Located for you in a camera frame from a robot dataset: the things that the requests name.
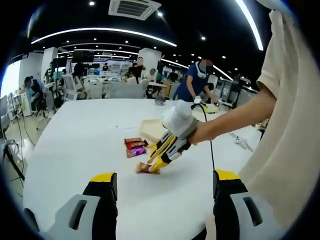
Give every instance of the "headphones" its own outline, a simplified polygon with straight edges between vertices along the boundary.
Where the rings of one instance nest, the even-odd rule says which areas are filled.
[[[196,71],[197,71],[198,77],[201,78],[201,79],[205,79],[207,77],[207,74],[205,74],[205,73],[200,71],[200,69],[199,69],[199,61],[197,61],[195,63],[195,67],[196,67]]]

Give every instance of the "black ceiling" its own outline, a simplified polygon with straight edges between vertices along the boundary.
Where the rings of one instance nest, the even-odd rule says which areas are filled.
[[[266,49],[271,37],[269,10],[256,0],[243,0],[249,9],[260,33],[262,44]],[[198,56],[207,57],[213,63],[233,77],[237,73],[254,82],[263,64],[265,51],[260,51],[250,25],[235,0],[157,0],[162,4],[159,11],[147,20],[108,15],[109,0],[96,0],[89,6],[89,0],[49,1],[40,12],[30,31],[33,40],[55,32],[85,28],[118,28],[141,32],[165,39],[177,44],[177,47],[127,33],[110,31],[81,31],[56,35],[32,45],[32,50],[43,47],[63,47],[70,44],[115,43],[138,46],[140,48],[157,47],[165,59],[185,66],[196,61]],[[96,44],[77,46],[82,49],[95,49]],[[99,49],[118,50],[119,46],[99,45]],[[71,51],[73,46],[64,47]],[[131,47],[122,47],[122,51],[138,52]]]

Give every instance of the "blue shirt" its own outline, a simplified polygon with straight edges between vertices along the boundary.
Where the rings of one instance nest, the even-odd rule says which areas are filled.
[[[186,75],[192,77],[192,87],[195,95],[198,96],[204,90],[205,86],[208,85],[209,76],[206,76],[206,78],[199,77],[196,65],[192,65],[191,67],[189,67]],[[175,94],[173,95],[173,100],[178,99],[181,99],[186,102],[194,101],[194,98],[188,90],[186,79],[180,83],[179,87],[175,91]]]
[[[39,84],[41,91],[43,93],[45,93],[47,91],[47,89],[46,89],[44,83],[41,80],[38,80],[38,79],[36,81]],[[33,85],[34,85],[34,80],[31,80],[30,87],[28,87],[26,89],[26,97],[28,98],[29,103],[32,103],[35,100],[35,97],[33,96],[33,94],[35,94],[36,92],[31,89],[31,87]]]

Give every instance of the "beige t-shirt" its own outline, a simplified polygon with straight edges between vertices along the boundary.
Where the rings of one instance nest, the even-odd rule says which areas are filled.
[[[277,222],[288,228],[320,173],[320,74],[292,18],[277,11],[270,18],[272,38],[257,83],[277,100],[261,142],[239,175],[248,191],[265,199]],[[213,217],[206,227],[215,236]]]

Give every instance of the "glove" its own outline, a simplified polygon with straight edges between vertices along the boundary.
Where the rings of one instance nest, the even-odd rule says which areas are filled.
[[[201,101],[202,101],[202,98],[201,98],[200,96],[196,96],[196,97],[194,98],[194,100],[193,100],[193,103],[199,104],[199,103],[201,103]]]

